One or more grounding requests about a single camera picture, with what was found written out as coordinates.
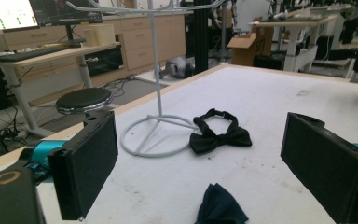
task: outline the white table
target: white table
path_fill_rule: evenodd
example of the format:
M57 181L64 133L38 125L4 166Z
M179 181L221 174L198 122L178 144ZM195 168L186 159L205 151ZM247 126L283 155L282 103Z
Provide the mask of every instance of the white table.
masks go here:
M319 37L321 25L332 21L336 16L329 16L318 21L255 21L249 24L255 27L286 27L290 32L289 43L286 57L284 60L284 71L297 72L304 67L304 71L310 72L312 61L315 59L318 46L316 41ZM297 38L302 30L310 28L310 42L306 49L302 49L299 55L296 55Z
M65 88L75 86L84 82L87 88L92 87L89 69L84 58L85 54L114 48L116 44L96 47L82 47L77 49L65 49L62 51L50 53L47 55L23 60L15 63L0 63L2 72L5 74L7 85L15 94L19 106L29 126L29 132L36 135L46 137L53 132L40 128L32 113L28 102L41 98L43 96L61 91ZM31 68L39 64L51 63L53 61L62 60L64 58L76 58L78 70L72 70L57 76L39 78L32 82L21 83L20 77L16 75L16 68Z
M253 145L222 146L203 156L189 148L160 159L133 157L119 147L116 167L83 223L194 223L205 190L215 183L237 200L250 218L247 224L334 223L282 161L283 131L287 112L296 112L320 119L333 133L358 143L358 84L220 65L164 88L162 104L166 113L187 119L210 108L226 110L249 131ZM120 137L130 123L158 113L156 94L115 112ZM222 119L207 122L217 133L226 131L227 122ZM49 139L67 138L80 129L81 125L76 125ZM133 131L134 139L140 131ZM167 139L168 147L188 140L189 133L168 128L156 137ZM16 150L0 157L0 169L9 166L19 153ZM48 224L78 223L61 220L52 183L42 183L37 189Z

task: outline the round stool seat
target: round stool seat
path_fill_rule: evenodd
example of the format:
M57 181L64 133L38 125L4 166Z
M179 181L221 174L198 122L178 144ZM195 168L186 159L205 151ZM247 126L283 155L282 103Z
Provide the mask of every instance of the round stool seat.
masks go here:
M98 110L112 101L112 92L102 88L72 91L57 100L57 111L62 114L87 113Z

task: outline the cardboard box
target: cardboard box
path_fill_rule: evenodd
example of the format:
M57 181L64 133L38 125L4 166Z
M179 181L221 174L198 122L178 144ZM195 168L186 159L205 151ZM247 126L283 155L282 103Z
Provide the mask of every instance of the cardboard box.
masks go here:
M263 17L256 17L253 19L253 21L262 21L263 20ZM255 26L252 27L252 33L255 33Z
M232 37L228 43L231 48L231 63L253 66L256 55L270 56L273 27L257 27L254 33Z

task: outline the monitor screen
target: monitor screen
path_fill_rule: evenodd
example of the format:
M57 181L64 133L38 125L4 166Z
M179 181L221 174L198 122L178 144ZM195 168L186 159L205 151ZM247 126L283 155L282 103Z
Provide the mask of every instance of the monitor screen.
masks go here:
M0 30L37 27L29 0L0 0Z
M40 26L76 25L102 22L101 12L79 11L66 5L67 0L29 0ZM77 7L93 7L88 0L69 0Z

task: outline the black bow tie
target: black bow tie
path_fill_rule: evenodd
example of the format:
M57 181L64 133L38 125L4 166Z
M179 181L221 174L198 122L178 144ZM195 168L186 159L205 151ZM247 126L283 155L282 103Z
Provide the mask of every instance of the black bow tie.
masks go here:
M231 120L225 134L216 135L206 124L205 120L211 116L220 116ZM238 120L226 111L217 111L210 109L205 115L195 117L194 123L197 124L202 135L192 133L190 135L190 147L196 154L210 152L222 145L230 145L234 147L249 147L252 145L248 131L238 126Z

